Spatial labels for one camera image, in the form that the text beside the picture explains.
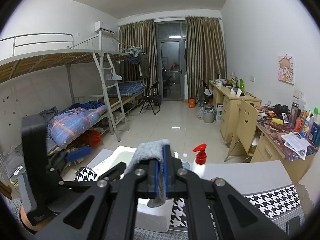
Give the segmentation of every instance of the black folding chair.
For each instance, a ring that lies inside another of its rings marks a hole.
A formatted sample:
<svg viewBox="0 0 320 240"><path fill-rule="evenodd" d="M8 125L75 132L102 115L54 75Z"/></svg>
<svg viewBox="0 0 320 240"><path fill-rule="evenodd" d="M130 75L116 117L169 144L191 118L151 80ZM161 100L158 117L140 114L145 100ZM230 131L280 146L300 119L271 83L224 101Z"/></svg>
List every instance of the black folding chair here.
<svg viewBox="0 0 320 240"><path fill-rule="evenodd" d="M154 114L157 114L157 113L160 111L160 104L161 104L161 103L159 103L159 101L158 101L158 100L159 100L159 99L158 99L159 96L156 94L156 90L157 90L157 88L158 88L158 85L159 85L159 81L156 82L156 83L154 83L154 84L150 87L150 89L149 89L149 91L148 91L148 94L147 94L146 96L143 96L143 97L141 98L141 100L143 100L143 105L142 105L142 107L141 107L141 110L140 110L140 113L139 113L139 114L141 114L141 111L142 111L143 108L147 107L146 109L148 109L149 106L151 106L152 112L153 112ZM158 110L156 113L155 113L155 111L153 110L153 107L152 107L152 104L151 104L151 102L154 102L154 103L155 103L155 101L157 101L158 106L159 106L159 110Z"/></svg>
<svg viewBox="0 0 320 240"><path fill-rule="evenodd" d="M205 89L207 89L207 90L209 90L209 94L210 94L210 95L208 96L208 95L206 95L206 94L203 92L203 94L204 94L204 100L203 100L202 106L204 106L204 103L209 102L210 99L212 100L212 94L211 94L211 91L210 91L207 83L206 83L204 80L202 81L202 86L204 87L204 92L205 92Z"/></svg>

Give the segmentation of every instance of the air conditioner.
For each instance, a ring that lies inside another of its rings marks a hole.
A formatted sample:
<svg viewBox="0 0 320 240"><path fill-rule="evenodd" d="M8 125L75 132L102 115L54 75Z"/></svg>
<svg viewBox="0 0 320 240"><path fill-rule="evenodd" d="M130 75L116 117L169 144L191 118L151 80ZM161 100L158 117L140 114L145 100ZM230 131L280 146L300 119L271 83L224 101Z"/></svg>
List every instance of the air conditioner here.
<svg viewBox="0 0 320 240"><path fill-rule="evenodd" d="M99 33L99 31L103 31L103 32L108 33L108 34L112 34L112 35L115 34L115 32L106 29L106 28L103 26L103 22L102 22L102 21L95 22L95 24L94 24L94 31L95 31L96 33Z"/></svg>

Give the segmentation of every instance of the curtain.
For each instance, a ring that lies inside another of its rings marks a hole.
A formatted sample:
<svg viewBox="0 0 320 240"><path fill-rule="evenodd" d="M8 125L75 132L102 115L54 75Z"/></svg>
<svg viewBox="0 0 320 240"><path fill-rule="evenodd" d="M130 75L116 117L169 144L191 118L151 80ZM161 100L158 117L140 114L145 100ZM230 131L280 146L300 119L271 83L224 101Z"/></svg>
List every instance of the curtain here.
<svg viewBox="0 0 320 240"><path fill-rule="evenodd" d="M120 26L119 31L120 43L139 47L149 55L150 73L147 79L147 91L158 81L157 68L157 49L156 49L156 29L153 20L130 23ZM139 74L139 65L132 65L128 61L124 61L121 66L120 74L125 81L141 80Z"/></svg>
<svg viewBox="0 0 320 240"><path fill-rule="evenodd" d="M196 98L204 80L226 78L222 31L217 18L186 17L188 98Z"/></svg>

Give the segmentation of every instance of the door frame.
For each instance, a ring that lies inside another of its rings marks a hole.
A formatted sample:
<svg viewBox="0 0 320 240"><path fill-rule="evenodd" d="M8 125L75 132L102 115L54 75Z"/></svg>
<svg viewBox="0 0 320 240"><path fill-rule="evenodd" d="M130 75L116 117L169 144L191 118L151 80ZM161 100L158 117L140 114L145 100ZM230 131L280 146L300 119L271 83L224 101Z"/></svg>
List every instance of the door frame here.
<svg viewBox="0 0 320 240"><path fill-rule="evenodd" d="M186 74L186 60L185 60L185 40L186 38L183 38L183 29L182 29L182 23L185 21L164 21L164 22L157 22L156 25L156 46L157 46L157 57L158 57L158 73L159 73L159 92L161 95L162 100L170 100L170 101L184 101L184 77ZM166 24L166 23L180 23L180 36L181 38L174 38L174 39L159 39L159 24ZM180 98L164 98L163 96L163 79L162 79L162 61L161 61L161 43L162 42L179 42L179 49L180 49L180 70L182 70L182 75L180 79L181 83L181 97Z"/></svg>

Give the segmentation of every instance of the cardboard box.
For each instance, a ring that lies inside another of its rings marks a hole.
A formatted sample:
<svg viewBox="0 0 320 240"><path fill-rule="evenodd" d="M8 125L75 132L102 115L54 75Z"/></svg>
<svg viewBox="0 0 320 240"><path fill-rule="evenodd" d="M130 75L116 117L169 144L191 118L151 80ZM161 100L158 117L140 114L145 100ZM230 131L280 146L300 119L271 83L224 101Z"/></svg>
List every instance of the cardboard box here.
<svg viewBox="0 0 320 240"><path fill-rule="evenodd" d="M217 104L216 122L220 122L222 119L223 104Z"/></svg>

